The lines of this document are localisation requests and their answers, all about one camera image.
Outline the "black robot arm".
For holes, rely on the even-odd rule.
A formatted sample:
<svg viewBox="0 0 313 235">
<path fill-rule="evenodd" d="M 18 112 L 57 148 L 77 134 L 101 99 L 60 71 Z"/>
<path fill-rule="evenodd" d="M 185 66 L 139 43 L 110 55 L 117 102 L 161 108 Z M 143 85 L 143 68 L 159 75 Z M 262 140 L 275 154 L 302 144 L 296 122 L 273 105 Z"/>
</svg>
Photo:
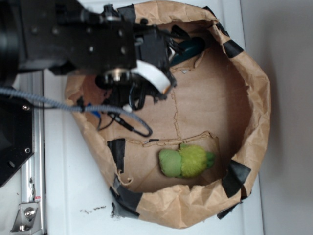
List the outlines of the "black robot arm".
<svg viewBox="0 0 313 235">
<path fill-rule="evenodd" d="M 76 0 L 3 0 L 0 3 L 0 84 L 17 74 L 48 69 L 55 75 L 94 75 L 102 89 L 148 88 L 164 99 L 175 87 L 170 63 L 182 53 L 180 27 L 171 31 L 136 21 L 134 9 L 101 13 Z"/>
</svg>

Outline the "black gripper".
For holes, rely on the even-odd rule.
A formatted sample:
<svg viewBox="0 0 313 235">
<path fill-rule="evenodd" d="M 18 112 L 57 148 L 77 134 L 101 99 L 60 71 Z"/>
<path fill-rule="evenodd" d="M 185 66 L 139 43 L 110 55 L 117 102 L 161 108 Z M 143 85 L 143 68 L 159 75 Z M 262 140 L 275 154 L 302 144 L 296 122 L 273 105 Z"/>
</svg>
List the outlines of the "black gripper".
<svg viewBox="0 0 313 235">
<path fill-rule="evenodd" d="M 182 55 L 185 49 L 172 39 L 190 40 L 189 34 L 178 25 L 173 25 L 170 36 L 156 25 L 148 25 L 143 18 L 134 24 L 136 67 L 132 73 L 150 85 L 149 94 L 156 99 L 166 99 L 176 86 L 170 72 L 170 59 Z"/>
</svg>

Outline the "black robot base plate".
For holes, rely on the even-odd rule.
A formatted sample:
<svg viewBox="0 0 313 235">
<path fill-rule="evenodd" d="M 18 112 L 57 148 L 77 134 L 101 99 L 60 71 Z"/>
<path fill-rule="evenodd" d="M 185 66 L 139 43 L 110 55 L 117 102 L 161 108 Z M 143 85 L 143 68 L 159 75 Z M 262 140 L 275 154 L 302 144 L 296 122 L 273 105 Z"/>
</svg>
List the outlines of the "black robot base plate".
<svg viewBox="0 0 313 235">
<path fill-rule="evenodd" d="M 25 99 L 0 99 L 0 186 L 33 154 L 33 109 Z"/>
</svg>

